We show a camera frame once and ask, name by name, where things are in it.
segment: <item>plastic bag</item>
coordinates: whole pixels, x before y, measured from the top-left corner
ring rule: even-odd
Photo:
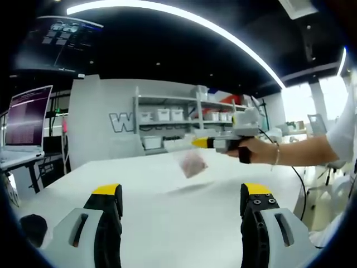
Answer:
[[[200,155],[200,150],[191,144],[193,138],[194,136],[186,135],[181,140],[164,142],[165,149],[176,159],[188,179],[207,168],[206,162]]]

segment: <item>laptop screen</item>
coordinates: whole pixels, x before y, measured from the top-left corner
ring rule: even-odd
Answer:
[[[6,125],[6,145],[42,146],[51,91],[52,85],[48,85],[12,97]]]

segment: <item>monitor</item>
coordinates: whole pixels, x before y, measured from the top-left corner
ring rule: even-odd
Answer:
[[[82,77],[93,60],[103,25],[77,18],[36,19],[15,58],[15,71],[60,71]]]
[[[52,85],[48,85],[12,97],[6,125],[6,146],[42,146],[51,91]]]

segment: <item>human arm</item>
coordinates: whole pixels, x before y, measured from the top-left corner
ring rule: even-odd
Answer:
[[[338,159],[349,161],[353,155],[353,137],[355,131],[355,105],[353,94],[348,97],[345,109],[333,129],[326,136],[280,145],[278,165],[312,166],[333,162]],[[252,163],[274,165],[277,159],[277,145],[266,143],[256,138],[241,142],[252,152]],[[238,150],[228,155],[239,157]]]
[[[240,147],[247,147],[252,152],[252,163],[274,165],[277,159],[277,145],[266,143],[257,138],[241,142]],[[316,166],[338,160],[326,136],[309,138],[308,140],[279,145],[278,165],[283,166]],[[228,155],[239,157],[238,151],[228,152]]]

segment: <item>white sleeve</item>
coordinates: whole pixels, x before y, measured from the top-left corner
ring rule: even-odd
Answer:
[[[351,161],[353,157],[353,139],[355,133],[355,105],[350,93],[345,109],[334,127],[327,133],[327,140],[340,160]]]

